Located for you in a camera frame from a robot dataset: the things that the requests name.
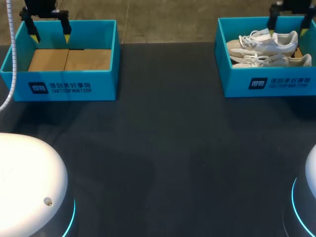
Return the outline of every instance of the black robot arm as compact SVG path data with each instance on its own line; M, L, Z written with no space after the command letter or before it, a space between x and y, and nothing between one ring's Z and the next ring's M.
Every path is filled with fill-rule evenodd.
M68 43L71 34L71 26L68 20L68 11L57 10L56 0L25 0L26 7L20 11L21 20L25 22L28 34L37 42L40 42L40 35L32 20L32 16L39 18L57 18L63 27L65 40Z
M292 14L305 14L301 24L300 36L310 28L312 18L316 15L316 8L312 0L284 0L273 3L270 7L270 18L268 20L268 29L272 35L277 24L277 17L281 11L291 11Z

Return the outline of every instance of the white sneaker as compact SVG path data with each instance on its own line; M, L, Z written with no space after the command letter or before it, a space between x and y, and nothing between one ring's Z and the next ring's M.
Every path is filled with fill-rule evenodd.
M231 59L243 58L245 55L272 56L283 54L290 57L296 50L298 35L296 31L289 34L273 33L268 29L253 31L249 36L239 36L239 39L227 43Z
M302 58L289 58L282 54L277 54L271 57L268 56L244 56L239 58L238 62L233 65L233 68L259 68L259 67L311 67L312 57L309 54Z

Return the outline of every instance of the concrete floor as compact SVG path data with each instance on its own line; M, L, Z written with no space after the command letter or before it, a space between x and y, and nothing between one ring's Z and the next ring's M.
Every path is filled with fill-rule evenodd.
M10 44L0 0L0 45ZM266 16L276 0L57 0L71 20L116 19L121 42L214 41L218 17ZM16 30L23 0L12 0Z

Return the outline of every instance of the shoelace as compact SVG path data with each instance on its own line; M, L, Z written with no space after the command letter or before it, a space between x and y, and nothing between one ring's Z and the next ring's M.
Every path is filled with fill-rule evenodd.
M259 56L255 54L252 55L246 55L243 57L243 63L249 63L252 67L260 67L261 65L267 65L269 66L271 62L271 58L268 56Z
M262 44L261 42L254 39L252 36L254 33L258 31L253 31L248 36L239 36L239 42L243 48L246 48L248 45L255 46L257 44Z

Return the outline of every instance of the white cable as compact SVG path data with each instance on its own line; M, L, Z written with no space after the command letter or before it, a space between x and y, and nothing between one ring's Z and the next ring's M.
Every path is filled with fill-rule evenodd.
M9 20L10 35L11 35L11 46L12 46L12 83L11 83L11 89L9 91L9 94L5 102L0 106L0 112L5 109L5 107L9 104L10 100L12 99L12 96L15 90L16 74L17 74L15 31L14 31L14 25L13 25L11 0L6 0L6 10L8 12L8 20Z

